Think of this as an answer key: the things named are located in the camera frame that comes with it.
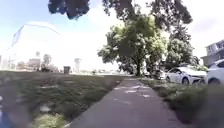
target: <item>sidewalk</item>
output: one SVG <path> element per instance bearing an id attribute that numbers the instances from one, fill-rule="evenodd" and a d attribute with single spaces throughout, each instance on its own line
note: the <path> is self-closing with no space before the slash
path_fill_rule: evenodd
<path id="1" fill-rule="evenodd" d="M 124 80 L 94 104 L 70 128 L 183 128 L 175 114 L 149 87 Z"/>

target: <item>shrub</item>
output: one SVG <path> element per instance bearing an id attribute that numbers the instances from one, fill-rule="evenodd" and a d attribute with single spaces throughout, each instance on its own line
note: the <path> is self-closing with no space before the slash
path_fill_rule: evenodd
<path id="1" fill-rule="evenodd" d="M 92 71 L 92 75 L 96 75 L 96 70 L 93 70 Z"/>
<path id="2" fill-rule="evenodd" d="M 34 128 L 63 128 L 66 122 L 61 115 L 45 114 L 34 121 Z"/>
<path id="3" fill-rule="evenodd" d="M 175 110 L 180 121 L 188 124 L 195 119 L 204 98 L 205 91 L 203 88 L 187 87 L 182 92 L 179 91 L 174 94 L 168 103 L 170 108 Z"/>

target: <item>car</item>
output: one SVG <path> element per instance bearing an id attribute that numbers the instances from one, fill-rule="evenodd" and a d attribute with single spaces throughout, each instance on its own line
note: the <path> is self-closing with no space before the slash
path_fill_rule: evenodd
<path id="1" fill-rule="evenodd" d="M 176 67 L 166 73 L 166 81 L 188 85 L 199 83 L 205 76 L 205 71 L 197 71 L 193 67 Z"/>
<path id="2" fill-rule="evenodd" d="M 47 67 L 42 67 L 41 72 L 53 72 L 53 70 L 47 68 Z"/>
<path id="3" fill-rule="evenodd" d="M 157 79 L 157 80 L 163 80 L 165 79 L 165 72 L 162 70 L 155 70 L 153 73 L 153 78 Z"/>
<path id="4" fill-rule="evenodd" d="M 224 85 L 224 59 L 218 60 L 209 66 L 205 83 L 209 85 L 222 84 Z"/>

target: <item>car wheel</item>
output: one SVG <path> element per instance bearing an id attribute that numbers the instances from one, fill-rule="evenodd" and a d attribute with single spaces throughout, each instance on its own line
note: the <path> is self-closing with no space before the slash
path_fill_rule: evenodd
<path id="1" fill-rule="evenodd" d="M 187 78 L 183 78 L 182 84 L 188 85 L 190 82 Z"/>
<path id="2" fill-rule="evenodd" d="M 169 77 L 166 77 L 166 82 L 170 82 L 170 78 Z"/>
<path id="3" fill-rule="evenodd" d="M 209 85 L 220 85 L 220 81 L 218 79 L 211 79 L 208 82 Z"/>

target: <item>white building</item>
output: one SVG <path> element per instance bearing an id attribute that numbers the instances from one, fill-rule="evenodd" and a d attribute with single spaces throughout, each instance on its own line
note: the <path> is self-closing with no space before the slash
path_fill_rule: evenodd
<path id="1" fill-rule="evenodd" d="M 206 66 L 209 66 L 220 59 L 224 59 L 224 40 L 210 44 L 206 47 L 206 51 L 207 55 L 201 57 Z"/>
<path id="2" fill-rule="evenodd" d="M 62 69 L 64 54 L 63 39 L 56 28 L 49 23 L 29 22 L 24 24 L 13 37 L 12 45 L 3 53 L 1 69 L 15 69 L 18 62 L 43 59 L 44 54 L 52 57 L 52 64 Z"/>

